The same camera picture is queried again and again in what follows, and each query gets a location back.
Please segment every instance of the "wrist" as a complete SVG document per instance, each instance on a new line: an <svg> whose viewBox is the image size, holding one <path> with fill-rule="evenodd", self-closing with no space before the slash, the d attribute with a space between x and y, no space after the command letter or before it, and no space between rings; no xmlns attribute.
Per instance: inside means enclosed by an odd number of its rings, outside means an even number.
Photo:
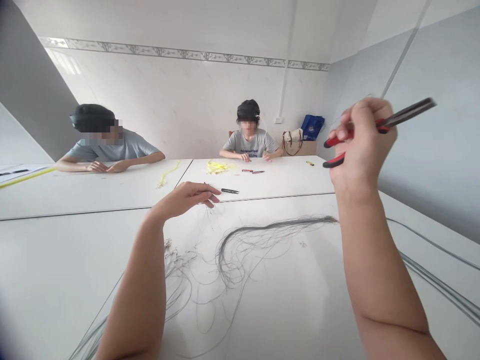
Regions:
<svg viewBox="0 0 480 360"><path fill-rule="evenodd" d="M135 160L137 159L124 159L122 160L127 166L131 167L132 165L135 165Z"/></svg>
<svg viewBox="0 0 480 360"><path fill-rule="evenodd" d="M166 214L162 211L161 208L152 207L151 210L146 214L145 218L143 219L143 223L147 225L155 225L160 228L164 227L165 222L169 218Z"/></svg>
<svg viewBox="0 0 480 360"><path fill-rule="evenodd" d="M379 196L379 189L376 182L340 182L334 183L333 188L339 203L358 203Z"/></svg>

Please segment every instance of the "person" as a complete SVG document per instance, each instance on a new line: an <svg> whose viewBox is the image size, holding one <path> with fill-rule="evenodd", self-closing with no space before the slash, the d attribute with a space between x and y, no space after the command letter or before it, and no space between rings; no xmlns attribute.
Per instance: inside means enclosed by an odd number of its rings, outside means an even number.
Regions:
<svg viewBox="0 0 480 360"><path fill-rule="evenodd" d="M282 156L282 149L263 129L259 129L260 107L255 100L245 100L236 111L236 130L220 150L220 156L228 159L242 159L249 163L250 158L263 158L271 162Z"/></svg>
<svg viewBox="0 0 480 360"><path fill-rule="evenodd" d="M397 130L379 134L375 120L393 114L382 99L346 110L330 133L344 140L342 165L330 170L340 216L348 293L365 352L372 360L446 359L432 338L422 303L390 234L378 191L380 169ZM186 182L160 200L136 235L122 283L100 340L97 360L157 359L166 311L165 222L195 204L213 208L220 191Z"/></svg>
<svg viewBox="0 0 480 360"><path fill-rule="evenodd" d="M59 171L121 173L132 165L165 159L165 155L143 137L120 126L115 114L106 107L82 104L70 119L84 136L56 162ZM115 163L106 166L103 162Z"/></svg>

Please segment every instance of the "gray t-shirt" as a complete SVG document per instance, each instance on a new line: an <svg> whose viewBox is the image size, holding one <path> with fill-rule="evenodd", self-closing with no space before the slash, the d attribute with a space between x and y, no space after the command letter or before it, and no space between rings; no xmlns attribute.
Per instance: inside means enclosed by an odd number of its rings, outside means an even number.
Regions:
<svg viewBox="0 0 480 360"><path fill-rule="evenodd" d="M136 132L127 129L123 129L123 139L118 141L118 145L103 145L98 144L98 140L82 139L75 144L67 155L88 162L95 161L97 158L103 162L117 162L125 159L143 158L160 151Z"/></svg>
<svg viewBox="0 0 480 360"><path fill-rule="evenodd" d="M264 151L271 154L279 146L268 132L263 129L257 129L251 141L247 141L241 131L235 131L223 148L234 151L237 154L248 154L251 158L261 158L264 155Z"/></svg>

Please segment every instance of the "red handle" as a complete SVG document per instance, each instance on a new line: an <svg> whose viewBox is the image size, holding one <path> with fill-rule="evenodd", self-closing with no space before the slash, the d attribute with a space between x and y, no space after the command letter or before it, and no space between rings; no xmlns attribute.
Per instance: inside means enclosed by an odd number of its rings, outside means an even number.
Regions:
<svg viewBox="0 0 480 360"><path fill-rule="evenodd" d="M332 160L325 161L322 164L322 166L327 169L334 168L334 167L337 167L338 165L343 164L344 160L345 160L345 153L342 153Z"/></svg>
<svg viewBox="0 0 480 360"><path fill-rule="evenodd" d="M353 139L353 138L354 138L354 131L348 130L348 135L346 136L345 140ZM340 140L338 137L335 136L325 141L325 143L323 144L323 147L329 149L331 147L334 147L335 145L343 143L345 140Z"/></svg>
<svg viewBox="0 0 480 360"><path fill-rule="evenodd" d="M375 121L376 128L380 134L386 134L389 131L389 128L386 126L379 126L379 123L381 123L382 121L384 121L384 119L378 119L377 121ZM325 141L325 143L323 144L323 147L329 149L331 147L334 147L335 145L343 143L345 140L353 139L354 135L355 135L355 132L352 129L348 130L346 139L340 140L338 137L335 136Z"/></svg>

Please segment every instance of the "small yellow object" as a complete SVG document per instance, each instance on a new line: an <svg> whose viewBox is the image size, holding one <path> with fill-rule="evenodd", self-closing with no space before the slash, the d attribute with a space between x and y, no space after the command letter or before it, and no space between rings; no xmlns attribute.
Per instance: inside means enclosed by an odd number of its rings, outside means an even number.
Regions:
<svg viewBox="0 0 480 360"><path fill-rule="evenodd" d="M13 185L13 184L17 184L17 183L21 183L22 181L25 181L25 180L28 180L28 179L31 179L31 178L36 178L37 176L40 176L40 175L43 175L43 174L46 174L46 173L50 173L52 171L54 171L55 168L54 167L51 167L51 168L48 168L46 170L42 170L42 171L39 171L39 172L34 172L33 174L30 174L28 176L25 176L25 177L21 177L19 179L15 179L15 180L12 180L10 182L7 182L7 183L4 183L4 184L0 184L0 189L1 188L5 188L9 185Z"/></svg>
<svg viewBox="0 0 480 360"><path fill-rule="evenodd" d="M230 169L234 169L234 168L236 168L236 166L233 165L233 164L227 164L227 163L224 163L224 162L215 162L215 161L210 160L210 161L207 162L206 168L208 170L208 174L218 175L218 174L226 172Z"/></svg>
<svg viewBox="0 0 480 360"><path fill-rule="evenodd" d="M176 166L172 169L172 170L168 170L168 171L165 171L162 175L161 175L161 178L160 178L160 182L158 183L158 185L156 186L156 189L160 189L161 187L164 187L167 182L165 181L165 176L167 176L168 174L174 172L175 170L177 170L179 168L179 165L180 163L182 162L182 160L178 160L177 163L176 163Z"/></svg>

